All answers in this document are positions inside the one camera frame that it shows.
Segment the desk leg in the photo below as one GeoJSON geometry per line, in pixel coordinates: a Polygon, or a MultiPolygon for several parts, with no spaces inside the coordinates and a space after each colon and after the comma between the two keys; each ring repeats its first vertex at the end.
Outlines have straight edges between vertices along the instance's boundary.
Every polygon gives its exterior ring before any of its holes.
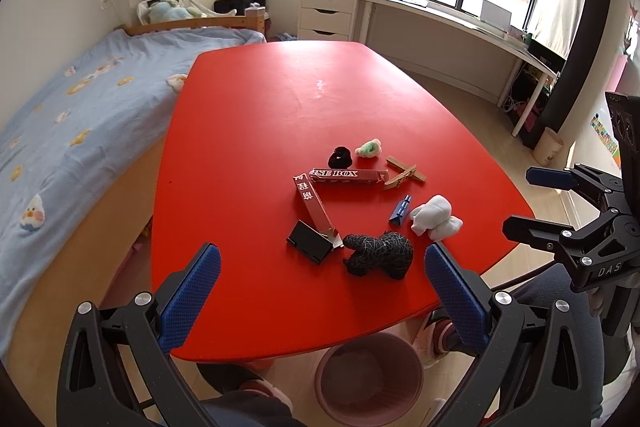
{"type": "Polygon", "coordinates": [[[527,120],[527,117],[529,116],[529,113],[533,109],[533,106],[536,105],[536,101],[538,100],[538,97],[542,92],[542,88],[545,87],[546,81],[548,80],[549,80],[549,77],[546,74],[543,74],[540,77],[540,80],[538,81],[538,85],[536,86],[536,89],[533,91],[533,94],[529,99],[529,103],[527,103],[527,106],[524,108],[524,111],[522,112],[522,116],[518,120],[516,127],[513,128],[513,132],[511,133],[511,136],[517,136],[518,133],[520,132],[520,129],[522,129],[522,126],[527,120]]]}
{"type": "Polygon", "coordinates": [[[364,13],[362,14],[362,24],[360,25],[360,37],[358,42],[360,44],[367,44],[367,34],[369,33],[369,22],[371,21],[371,12],[373,10],[373,3],[364,3],[364,13]]]}
{"type": "Polygon", "coordinates": [[[522,59],[516,57],[516,63],[513,65],[513,70],[511,70],[511,74],[507,79],[507,83],[504,84],[504,89],[502,90],[500,98],[498,98],[498,105],[497,105],[498,108],[502,109],[502,106],[504,105],[504,101],[507,99],[509,90],[511,89],[511,86],[513,86],[513,83],[516,80],[516,75],[518,74],[518,71],[520,71],[521,66],[522,66],[522,59]]]}

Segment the drawer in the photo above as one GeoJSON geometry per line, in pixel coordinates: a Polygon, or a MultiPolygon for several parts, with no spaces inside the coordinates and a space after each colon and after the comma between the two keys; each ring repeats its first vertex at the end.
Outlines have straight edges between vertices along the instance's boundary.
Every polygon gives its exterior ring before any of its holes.
{"type": "Polygon", "coordinates": [[[320,32],[317,30],[303,30],[298,32],[299,41],[348,41],[348,35],[338,33],[320,32]]]}
{"type": "Polygon", "coordinates": [[[348,35],[351,29],[351,15],[303,8],[300,10],[300,27],[304,30],[320,30],[329,33],[348,35]]]}
{"type": "Polygon", "coordinates": [[[318,8],[334,12],[353,13],[354,0],[302,0],[303,8],[318,8]]]}

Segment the wooden clothespin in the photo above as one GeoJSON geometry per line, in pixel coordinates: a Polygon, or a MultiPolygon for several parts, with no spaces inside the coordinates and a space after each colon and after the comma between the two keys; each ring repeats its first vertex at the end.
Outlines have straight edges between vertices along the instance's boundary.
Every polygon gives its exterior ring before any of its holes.
{"type": "MultiPolygon", "coordinates": [[[[393,156],[387,156],[386,162],[389,165],[394,166],[396,169],[400,169],[401,171],[406,171],[407,169],[410,168],[409,165],[405,165],[401,161],[396,160],[393,156]]],[[[415,171],[413,174],[411,174],[411,177],[414,180],[418,180],[419,182],[422,182],[422,183],[424,183],[427,180],[427,176],[425,176],[424,174],[418,171],[415,171]]]]}
{"type": "Polygon", "coordinates": [[[407,167],[404,172],[398,174],[395,178],[391,178],[388,182],[385,182],[385,186],[382,190],[387,190],[388,188],[396,188],[399,187],[402,182],[406,179],[410,178],[415,174],[415,169],[417,166],[411,165],[411,167],[407,167]]]}

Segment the pink trash can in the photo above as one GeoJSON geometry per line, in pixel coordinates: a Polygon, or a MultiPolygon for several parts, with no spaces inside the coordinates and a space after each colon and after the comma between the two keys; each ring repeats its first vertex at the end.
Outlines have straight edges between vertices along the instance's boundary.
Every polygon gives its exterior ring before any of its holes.
{"type": "Polygon", "coordinates": [[[380,427],[408,412],[420,396],[424,370],[415,349],[380,331],[329,349],[316,369],[316,397],[334,420],[380,427]]]}

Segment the silver bolt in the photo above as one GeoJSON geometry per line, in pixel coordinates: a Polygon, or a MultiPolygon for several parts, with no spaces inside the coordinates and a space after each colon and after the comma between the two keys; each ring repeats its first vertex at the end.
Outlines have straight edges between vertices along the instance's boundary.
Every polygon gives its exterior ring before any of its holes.
{"type": "Polygon", "coordinates": [[[560,299],[559,301],[556,301],[556,308],[558,308],[562,313],[566,313],[569,311],[569,303],[560,299]]]}
{"type": "Polygon", "coordinates": [[[145,306],[151,302],[151,293],[142,292],[136,295],[136,304],[138,306],[145,306]]]}
{"type": "Polygon", "coordinates": [[[91,311],[91,302],[83,302],[78,306],[78,313],[84,315],[91,311]]]}
{"type": "Polygon", "coordinates": [[[497,294],[495,294],[495,300],[497,302],[500,302],[500,304],[504,304],[506,306],[507,304],[511,304],[511,301],[513,299],[511,299],[511,295],[509,295],[507,292],[498,292],[497,294]]]}

